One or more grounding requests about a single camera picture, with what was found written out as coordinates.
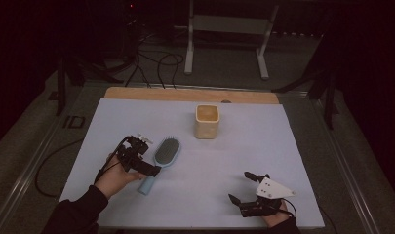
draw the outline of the dark background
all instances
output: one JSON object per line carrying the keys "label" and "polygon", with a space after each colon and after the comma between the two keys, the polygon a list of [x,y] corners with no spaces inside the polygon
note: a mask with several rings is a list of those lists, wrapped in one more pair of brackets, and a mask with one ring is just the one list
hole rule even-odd
{"label": "dark background", "polygon": [[[104,35],[120,33],[124,20],[135,17],[169,39],[173,25],[187,25],[188,1],[133,1],[128,15],[121,13],[121,1],[87,2],[0,1],[0,138],[44,90],[59,48],[100,63],[116,50]],[[268,9],[258,1],[226,1],[227,8],[217,2],[202,0],[195,12],[256,18]],[[395,189],[395,1],[350,3],[289,1],[274,31],[326,33],[311,63],[316,69],[339,65],[336,86]]]}

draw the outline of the white table surface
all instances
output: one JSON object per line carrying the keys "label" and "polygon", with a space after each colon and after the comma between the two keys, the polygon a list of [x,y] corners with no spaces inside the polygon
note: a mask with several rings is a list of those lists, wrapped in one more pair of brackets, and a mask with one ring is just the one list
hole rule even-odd
{"label": "white table surface", "polygon": [[241,217],[228,194],[252,202],[258,183],[244,172],[270,174],[296,192],[291,201],[297,226],[324,226],[285,110],[280,104],[217,103],[220,112],[215,139],[193,135],[197,104],[206,102],[102,99],[61,195],[74,201],[93,184],[106,156],[126,136],[141,133],[151,140],[144,161],[166,136],[181,143],[175,162],[163,169],[147,196],[137,192],[141,181],[112,197],[99,225],[146,229],[261,228],[259,217]]}

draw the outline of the floor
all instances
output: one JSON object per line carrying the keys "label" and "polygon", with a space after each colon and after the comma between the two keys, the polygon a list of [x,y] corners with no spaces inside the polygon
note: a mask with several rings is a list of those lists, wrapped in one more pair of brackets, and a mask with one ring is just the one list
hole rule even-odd
{"label": "floor", "polygon": [[[161,88],[241,89],[270,91],[299,78],[319,40],[292,35],[272,35],[266,50],[270,79],[259,78],[255,56],[256,38],[218,40],[213,34],[196,35],[193,73],[184,75],[186,37],[178,31],[172,44],[148,38],[139,48],[139,66],[128,86]],[[108,64],[117,64],[109,60]],[[126,85],[135,67],[112,74]],[[55,116],[57,103],[48,100],[56,89],[56,73],[47,89],[23,113],[0,142],[0,233],[38,233],[58,202],[81,139],[89,128],[98,100],[106,88],[115,86],[87,73],[84,87],[67,86],[67,106]],[[302,233],[395,233],[395,195],[360,132],[341,91],[336,91],[334,130],[322,121],[320,101],[305,97],[310,84],[279,94],[290,119],[299,152],[326,227]],[[83,116],[83,128],[65,128],[67,115]],[[258,230],[130,230],[126,233],[259,233]],[[100,233],[115,233],[103,228]]]}

